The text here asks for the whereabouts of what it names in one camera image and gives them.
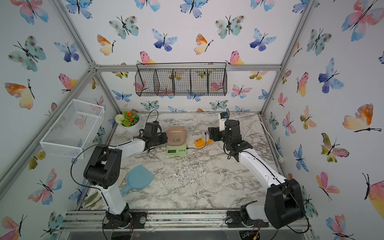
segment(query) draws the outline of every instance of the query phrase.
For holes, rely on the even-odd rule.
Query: green scale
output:
[[[170,127],[167,130],[166,155],[182,157],[187,154],[187,130],[183,127]]]

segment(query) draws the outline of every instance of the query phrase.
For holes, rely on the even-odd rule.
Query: wire mesh basket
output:
[[[204,63],[137,64],[138,96],[225,96],[226,63],[211,67]]]
[[[96,135],[103,115],[103,106],[72,99],[40,145],[49,154],[77,157]]]

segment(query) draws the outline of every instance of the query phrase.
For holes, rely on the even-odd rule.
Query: white flower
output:
[[[116,115],[115,117],[115,121],[118,123],[118,124],[121,124],[121,122],[124,120],[124,115],[123,114],[118,114]]]

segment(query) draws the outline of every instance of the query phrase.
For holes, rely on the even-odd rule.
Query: marble tabletop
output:
[[[148,113],[139,113],[146,119]],[[153,112],[148,121],[154,121]],[[230,119],[240,121],[241,134],[259,120],[257,113],[230,113]],[[166,131],[170,126],[187,130],[187,146],[195,147],[194,140],[202,137],[208,127],[218,127],[218,113],[160,113],[158,121]],[[138,133],[127,133],[118,125],[110,142],[121,144]],[[257,153],[276,170],[271,149],[260,124],[256,124],[246,140]],[[239,208],[241,205],[265,197],[265,191],[249,170],[227,155],[213,142],[203,149],[188,149],[184,157],[167,157],[166,145],[158,146],[149,153],[141,152],[121,160],[121,168],[128,172],[143,165],[154,174],[154,180],[145,189],[131,189],[124,200],[131,209],[203,209]],[[124,180],[120,186],[127,185]]]

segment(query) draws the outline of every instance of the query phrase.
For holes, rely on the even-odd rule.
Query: black wire basket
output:
[[[212,63],[137,64],[138,96],[225,96],[227,64]]]

